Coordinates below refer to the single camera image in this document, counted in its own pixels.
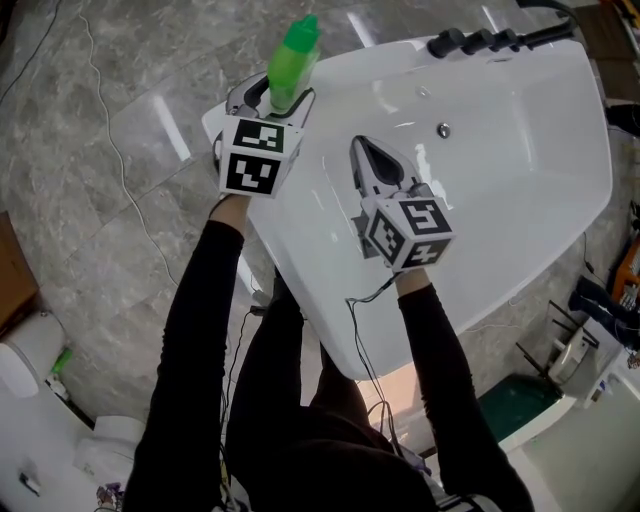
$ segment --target black clothing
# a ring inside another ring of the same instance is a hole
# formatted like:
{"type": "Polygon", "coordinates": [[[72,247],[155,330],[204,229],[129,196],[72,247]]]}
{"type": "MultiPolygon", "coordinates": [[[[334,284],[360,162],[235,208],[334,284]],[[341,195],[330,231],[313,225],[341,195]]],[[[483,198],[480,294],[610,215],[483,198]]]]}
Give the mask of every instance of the black clothing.
{"type": "MultiPolygon", "coordinates": [[[[236,230],[209,222],[182,278],[125,512],[209,512],[220,501],[220,396],[242,244],[236,230]]],[[[398,302],[445,490],[487,496],[503,511],[532,511],[527,489],[482,417],[469,366],[435,289],[398,302]]],[[[433,510],[422,476],[368,425],[355,383],[326,355],[316,397],[300,406],[302,326],[294,300],[275,300],[236,386],[226,448],[252,508],[433,510]]]]}

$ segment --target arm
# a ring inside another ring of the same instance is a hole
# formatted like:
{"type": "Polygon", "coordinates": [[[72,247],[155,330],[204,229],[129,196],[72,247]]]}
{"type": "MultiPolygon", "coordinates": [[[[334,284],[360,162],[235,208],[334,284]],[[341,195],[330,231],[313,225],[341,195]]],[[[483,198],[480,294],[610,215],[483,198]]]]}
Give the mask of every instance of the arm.
{"type": "Polygon", "coordinates": [[[220,397],[249,198],[218,204],[171,305],[125,512],[211,511],[220,502],[220,397]]]}
{"type": "Polygon", "coordinates": [[[467,359],[426,272],[408,272],[396,287],[445,490],[486,496],[505,511],[533,511],[482,416],[467,359]]]}

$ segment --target gray tile floor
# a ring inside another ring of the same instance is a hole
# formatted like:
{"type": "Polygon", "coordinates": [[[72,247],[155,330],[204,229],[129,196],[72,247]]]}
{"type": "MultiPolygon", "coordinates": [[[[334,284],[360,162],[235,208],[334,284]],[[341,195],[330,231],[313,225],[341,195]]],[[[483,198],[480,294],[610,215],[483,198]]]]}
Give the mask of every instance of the gray tile floor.
{"type": "MultiPolygon", "coordinates": [[[[18,3],[0,47],[0,90],[33,51],[53,5],[18,3]]],[[[89,20],[95,38],[94,60],[127,186],[179,279],[217,192],[200,117],[230,87],[263,70],[290,21],[309,12],[318,14],[325,34],[323,57],[363,46],[347,14],[361,20],[375,44],[450,26],[529,31],[556,22],[543,9],[518,9],[514,0],[63,0],[50,36],[0,106],[0,204],[9,210],[42,295],[67,330],[75,357],[63,379],[90,415],[145,417],[174,286],[122,190],[78,14],[89,20]],[[158,122],[159,103],[173,115],[186,152],[169,143],[158,122]]],[[[625,235],[633,188],[630,138],[612,132],[611,140],[614,194],[589,229],[589,257],[601,275],[625,235]]],[[[582,250],[579,239],[514,299],[515,306],[505,305],[486,323],[535,325],[549,298],[566,300],[583,270],[582,250]]],[[[272,265],[255,233],[247,237],[244,256],[269,290],[272,265]]],[[[250,304],[238,280],[233,347],[250,304]]],[[[257,321],[247,323],[249,340],[257,321]]],[[[521,364],[513,350],[522,336],[518,329],[490,328],[461,337],[479,393],[521,364]]],[[[308,401],[320,366],[309,328],[304,347],[308,401]]],[[[419,395],[393,375],[387,381],[398,400],[410,397],[406,421],[399,422],[410,431],[419,395]]]]}

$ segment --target green spray bottle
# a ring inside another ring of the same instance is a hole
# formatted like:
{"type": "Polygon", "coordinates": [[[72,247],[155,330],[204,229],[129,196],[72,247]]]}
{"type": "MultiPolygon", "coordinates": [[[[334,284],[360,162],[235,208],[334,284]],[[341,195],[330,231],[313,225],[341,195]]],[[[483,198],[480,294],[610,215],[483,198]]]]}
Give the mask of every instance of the green spray bottle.
{"type": "Polygon", "coordinates": [[[318,37],[318,18],[310,14],[294,21],[276,48],[267,68],[271,107],[275,112],[287,112],[306,89],[320,55],[316,46],[318,37]]]}

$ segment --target bathtub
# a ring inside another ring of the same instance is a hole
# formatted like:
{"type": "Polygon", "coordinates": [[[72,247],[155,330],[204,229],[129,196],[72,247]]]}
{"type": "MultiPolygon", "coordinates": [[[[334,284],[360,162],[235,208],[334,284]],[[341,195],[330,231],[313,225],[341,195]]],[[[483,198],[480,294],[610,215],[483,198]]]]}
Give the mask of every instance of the bathtub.
{"type": "MultiPolygon", "coordinates": [[[[275,200],[250,218],[340,370],[363,379],[345,297],[390,277],[365,260],[349,145],[383,140],[409,157],[448,208],[456,233],[428,269],[460,333],[539,275],[605,208],[611,194],[606,122],[583,47],[562,41],[513,53],[461,52],[442,60],[416,39],[322,61],[302,152],[275,200]],[[440,123],[451,136],[438,135],[440,123]]],[[[213,140],[224,105],[205,114],[213,140]]],[[[411,361],[395,290],[356,307],[376,373],[411,361]]]]}

